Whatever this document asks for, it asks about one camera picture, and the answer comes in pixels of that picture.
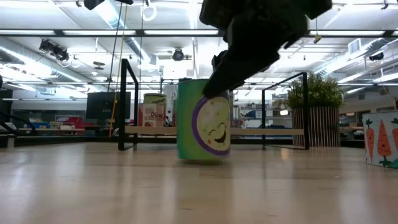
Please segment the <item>smiling face illustration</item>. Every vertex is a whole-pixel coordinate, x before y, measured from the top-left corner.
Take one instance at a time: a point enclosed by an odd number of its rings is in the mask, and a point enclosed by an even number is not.
[[[228,99],[224,96],[202,98],[195,108],[192,128],[202,148],[218,156],[227,155],[231,144]]]

